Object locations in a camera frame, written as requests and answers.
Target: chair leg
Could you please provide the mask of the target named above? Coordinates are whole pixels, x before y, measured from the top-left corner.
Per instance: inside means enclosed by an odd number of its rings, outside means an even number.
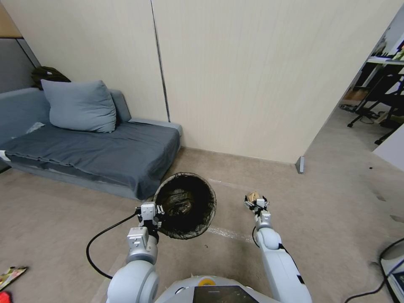
[[[397,130],[397,129],[393,129],[393,130],[389,131],[387,134],[385,134],[384,136],[378,138],[378,139],[375,141],[375,144],[380,145],[381,143],[383,143],[383,141],[385,141],[385,139],[387,139],[388,137],[390,137],[390,135],[391,135],[392,133],[394,133],[396,130]]]
[[[364,116],[364,112],[365,111],[370,111],[372,110],[376,105],[378,105],[380,103],[380,101],[376,101],[374,104],[372,104],[372,106],[370,106],[369,108],[364,108],[362,109],[361,114],[359,114],[355,119],[353,119],[350,123],[348,123],[348,127],[351,128],[353,126],[353,124],[358,121],[360,118],[362,118]]]

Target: blue pillow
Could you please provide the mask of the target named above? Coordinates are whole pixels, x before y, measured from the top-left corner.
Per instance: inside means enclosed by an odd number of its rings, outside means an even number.
[[[41,82],[54,126],[100,133],[115,130],[116,109],[104,82]]]

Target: gray sofa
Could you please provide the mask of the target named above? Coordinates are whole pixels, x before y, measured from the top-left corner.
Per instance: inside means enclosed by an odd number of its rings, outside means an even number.
[[[36,88],[0,94],[0,152],[10,160],[0,165],[131,199],[152,195],[181,147],[182,128],[132,118],[123,94],[110,93],[119,121],[112,133],[52,126]],[[45,126],[29,132],[37,122]]]

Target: trash bin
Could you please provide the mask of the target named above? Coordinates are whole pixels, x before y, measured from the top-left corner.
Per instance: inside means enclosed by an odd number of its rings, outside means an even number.
[[[210,184],[194,173],[176,173],[165,180],[153,198],[165,212],[159,229],[175,239],[204,233],[216,213],[216,195]]]

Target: beige carpet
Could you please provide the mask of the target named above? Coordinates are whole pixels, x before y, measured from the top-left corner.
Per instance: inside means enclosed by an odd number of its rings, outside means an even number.
[[[337,109],[306,154],[306,173],[293,165],[182,149],[167,175],[198,173],[214,188],[218,209],[211,232],[188,240],[161,236],[159,293],[191,274],[236,279],[269,295],[259,249],[250,242],[253,215],[244,195],[258,190],[270,201],[274,228],[294,257],[314,302],[342,302],[377,287],[378,253],[403,236],[404,172],[371,153],[386,132],[356,123]],[[30,270],[11,285],[16,303],[102,302],[107,287],[87,263],[85,247],[98,231],[130,215],[136,201],[9,170],[0,175],[0,271]],[[105,271],[128,251],[129,221],[91,250]],[[226,231],[231,237],[219,235]],[[386,290],[354,302],[390,302]]]

